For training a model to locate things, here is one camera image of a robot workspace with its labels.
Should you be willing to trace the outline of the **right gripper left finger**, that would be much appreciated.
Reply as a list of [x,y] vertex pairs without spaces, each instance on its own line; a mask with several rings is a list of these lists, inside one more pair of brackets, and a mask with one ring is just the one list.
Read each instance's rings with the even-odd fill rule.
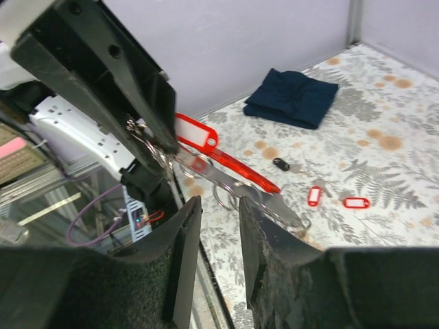
[[110,257],[87,248],[1,249],[2,328],[188,328],[202,205]]

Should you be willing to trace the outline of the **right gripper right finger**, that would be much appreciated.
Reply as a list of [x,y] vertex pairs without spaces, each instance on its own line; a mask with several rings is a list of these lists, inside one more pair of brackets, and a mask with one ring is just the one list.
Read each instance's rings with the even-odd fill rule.
[[437,328],[438,249],[318,250],[239,203],[246,301],[256,328]]

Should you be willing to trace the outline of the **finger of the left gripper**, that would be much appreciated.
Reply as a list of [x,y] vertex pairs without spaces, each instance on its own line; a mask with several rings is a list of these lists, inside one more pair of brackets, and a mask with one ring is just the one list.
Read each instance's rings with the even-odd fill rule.
[[31,34],[21,37],[12,47],[11,57],[55,93],[104,126],[149,174],[163,175],[150,150],[127,130],[127,115],[122,108],[78,74],[70,72],[35,37]]
[[127,120],[143,119],[153,144],[177,152],[176,91],[104,1],[54,1],[30,31],[70,72],[117,103]]

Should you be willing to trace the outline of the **red handled metal keyring holder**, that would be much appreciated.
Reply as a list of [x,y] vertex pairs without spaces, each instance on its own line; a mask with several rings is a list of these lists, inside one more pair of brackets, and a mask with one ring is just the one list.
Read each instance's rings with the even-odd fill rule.
[[294,234],[303,236],[311,227],[311,221],[300,218],[283,200],[281,189],[257,173],[254,169],[218,148],[210,154],[179,142],[177,154],[165,153],[152,143],[147,135],[147,125],[128,119],[127,129],[150,150],[161,166],[166,179],[174,184],[174,164],[189,177],[201,177],[212,183],[217,203],[228,211],[238,209],[242,197],[251,199],[257,208],[275,222],[290,227]]

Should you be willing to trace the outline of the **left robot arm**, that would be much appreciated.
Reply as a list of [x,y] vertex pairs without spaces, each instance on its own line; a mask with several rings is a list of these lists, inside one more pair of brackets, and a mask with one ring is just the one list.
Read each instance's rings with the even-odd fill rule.
[[173,203],[176,92],[103,1],[2,1],[1,89],[50,95],[31,122],[82,148],[150,208]]

